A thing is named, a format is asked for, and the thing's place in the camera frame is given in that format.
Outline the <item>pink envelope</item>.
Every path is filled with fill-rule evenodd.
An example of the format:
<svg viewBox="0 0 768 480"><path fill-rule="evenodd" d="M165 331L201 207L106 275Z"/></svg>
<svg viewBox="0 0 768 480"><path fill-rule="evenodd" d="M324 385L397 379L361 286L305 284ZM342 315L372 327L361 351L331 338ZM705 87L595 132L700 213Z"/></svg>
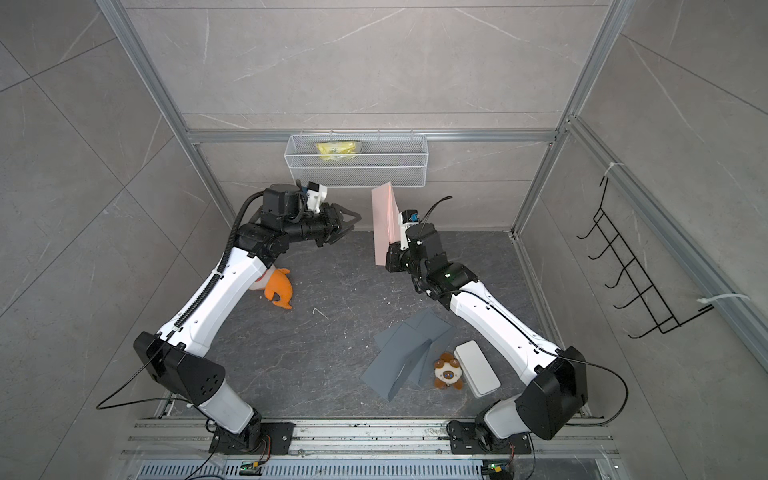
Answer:
<svg viewBox="0 0 768 480"><path fill-rule="evenodd" d="M400 240L400 210L390 182L374 188L371 198L375 265L384 266L389 245Z"/></svg>

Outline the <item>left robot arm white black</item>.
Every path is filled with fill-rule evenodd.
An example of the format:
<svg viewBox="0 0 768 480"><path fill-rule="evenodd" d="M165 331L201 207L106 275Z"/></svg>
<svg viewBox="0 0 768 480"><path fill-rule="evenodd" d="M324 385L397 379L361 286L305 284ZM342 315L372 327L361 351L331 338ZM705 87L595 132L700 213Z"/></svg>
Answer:
<svg viewBox="0 0 768 480"><path fill-rule="evenodd" d="M224 367L206 354L245 293L261 291L274 305L291 307L289 272L275 265L291 244L333 244L360 221L360 214L327 202L326 196L326 187L315 182L273 184L250 195L205 282L157 332L143 332L134 342L154 381L185 398L229 435L257 437L259 416L228 385Z"/></svg>

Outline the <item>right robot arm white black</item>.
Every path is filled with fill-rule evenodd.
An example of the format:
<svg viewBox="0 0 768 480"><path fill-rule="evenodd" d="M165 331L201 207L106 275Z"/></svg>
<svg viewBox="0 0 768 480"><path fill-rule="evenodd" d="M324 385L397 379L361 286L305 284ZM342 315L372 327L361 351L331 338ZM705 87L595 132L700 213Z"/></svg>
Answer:
<svg viewBox="0 0 768 480"><path fill-rule="evenodd" d="M588 401L586 362L529 328L490 293L468 267L450 261L431 223L408 223L390 245L385 268L407 272L414 289L481 333L525 384L522 393L492 405L477 423L498 440L532 433L552 439Z"/></svg>

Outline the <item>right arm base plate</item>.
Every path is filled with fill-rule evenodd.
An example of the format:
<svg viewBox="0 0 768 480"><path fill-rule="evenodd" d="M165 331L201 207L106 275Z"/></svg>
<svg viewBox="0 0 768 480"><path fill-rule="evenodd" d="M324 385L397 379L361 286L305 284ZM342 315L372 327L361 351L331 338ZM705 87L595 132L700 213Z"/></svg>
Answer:
<svg viewBox="0 0 768 480"><path fill-rule="evenodd" d="M527 455L533 451L527 433L499 439L485 426L475 422L451 420L446 425L446 433L454 455Z"/></svg>

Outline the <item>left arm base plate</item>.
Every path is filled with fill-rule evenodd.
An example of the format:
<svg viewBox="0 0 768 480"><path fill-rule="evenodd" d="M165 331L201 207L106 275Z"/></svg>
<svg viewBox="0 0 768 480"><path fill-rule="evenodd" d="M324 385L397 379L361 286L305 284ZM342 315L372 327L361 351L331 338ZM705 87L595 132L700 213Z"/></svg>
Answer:
<svg viewBox="0 0 768 480"><path fill-rule="evenodd" d="M225 455L287 455L295 424L291 422L260 422L249 425L240 434L217 427L208 452Z"/></svg>

